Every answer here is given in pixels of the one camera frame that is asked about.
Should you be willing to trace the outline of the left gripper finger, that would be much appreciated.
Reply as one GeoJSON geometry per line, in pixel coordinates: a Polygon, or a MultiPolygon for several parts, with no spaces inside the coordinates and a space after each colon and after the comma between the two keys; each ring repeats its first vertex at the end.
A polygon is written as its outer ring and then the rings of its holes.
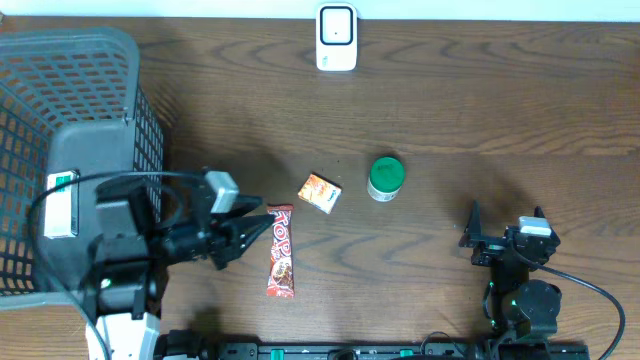
{"type": "Polygon", "coordinates": [[[274,223],[271,214],[242,216],[218,223],[212,227],[209,256],[217,270],[239,259],[255,240],[274,223]]]}
{"type": "Polygon", "coordinates": [[[230,219],[243,217],[257,209],[263,204],[263,199],[259,196],[238,195],[233,202],[231,209],[219,215],[219,221],[225,222],[230,219]]]}

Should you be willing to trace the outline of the red chocolate bar wrapper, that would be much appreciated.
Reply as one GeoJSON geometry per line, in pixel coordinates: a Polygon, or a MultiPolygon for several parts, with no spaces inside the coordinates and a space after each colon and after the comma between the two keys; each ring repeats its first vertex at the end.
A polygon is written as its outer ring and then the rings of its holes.
{"type": "Polygon", "coordinates": [[[274,217],[272,245],[270,249],[270,273],[266,294],[272,297],[293,298],[295,296],[291,217],[291,204],[269,205],[267,212],[274,217]]]}

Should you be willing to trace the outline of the small orange snack box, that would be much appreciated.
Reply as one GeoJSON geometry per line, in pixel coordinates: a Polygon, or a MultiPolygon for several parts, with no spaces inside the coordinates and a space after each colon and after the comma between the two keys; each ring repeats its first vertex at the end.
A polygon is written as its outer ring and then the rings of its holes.
{"type": "Polygon", "coordinates": [[[320,211],[330,214],[342,194],[342,189],[322,177],[310,174],[298,192],[298,197],[320,211]]]}

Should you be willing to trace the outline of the green-lidded jar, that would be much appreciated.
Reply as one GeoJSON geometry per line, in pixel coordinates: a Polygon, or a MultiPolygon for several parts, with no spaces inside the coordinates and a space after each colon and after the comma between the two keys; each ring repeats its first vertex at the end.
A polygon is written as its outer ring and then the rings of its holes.
{"type": "Polygon", "coordinates": [[[389,202],[397,196],[405,177],[405,168],[398,159],[380,157],[369,172],[367,192],[378,202],[389,202]]]}

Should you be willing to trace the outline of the white green-labelled box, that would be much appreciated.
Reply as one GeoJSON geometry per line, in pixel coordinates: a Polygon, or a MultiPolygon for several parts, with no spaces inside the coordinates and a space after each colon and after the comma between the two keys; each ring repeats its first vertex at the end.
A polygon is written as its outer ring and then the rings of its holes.
{"type": "Polygon", "coordinates": [[[58,189],[45,200],[45,237],[76,237],[79,231],[79,184],[58,189]]]}

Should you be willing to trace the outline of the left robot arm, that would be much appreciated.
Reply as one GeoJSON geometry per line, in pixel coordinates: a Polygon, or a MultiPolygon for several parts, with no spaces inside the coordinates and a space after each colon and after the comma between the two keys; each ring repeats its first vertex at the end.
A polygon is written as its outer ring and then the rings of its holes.
{"type": "Polygon", "coordinates": [[[222,270],[240,258],[271,225],[257,215],[262,200],[242,195],[225,172],[182,174],[192,208],[179,205],[169,220],[156,220],[148,189],[176,200],[181,194],[141,173],[124,173],[96,188],[100,231],[89,250],[84,280],[89,315],[87,343],[93,359],[216,359],[217,345],[193,330],[160,332],[162,299],[170,266],[210,259],[222,270]]]}

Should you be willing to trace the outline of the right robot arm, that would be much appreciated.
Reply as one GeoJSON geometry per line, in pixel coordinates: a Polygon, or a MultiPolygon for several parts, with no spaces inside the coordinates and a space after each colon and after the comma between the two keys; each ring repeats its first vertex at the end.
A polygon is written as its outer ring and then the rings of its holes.
{"type": "Polygon", "coordinates": [[[541,208],[505,228],[501,236],[483,232],[480,207],[474,202],[459,241],[471,248],[471,263],[490,269],[483,311],[494,335],[477,347],[484,359],[549,359],[548,338],[557,332],[562,293],[553,284],[532,280],[560,245],[541,208]]]}

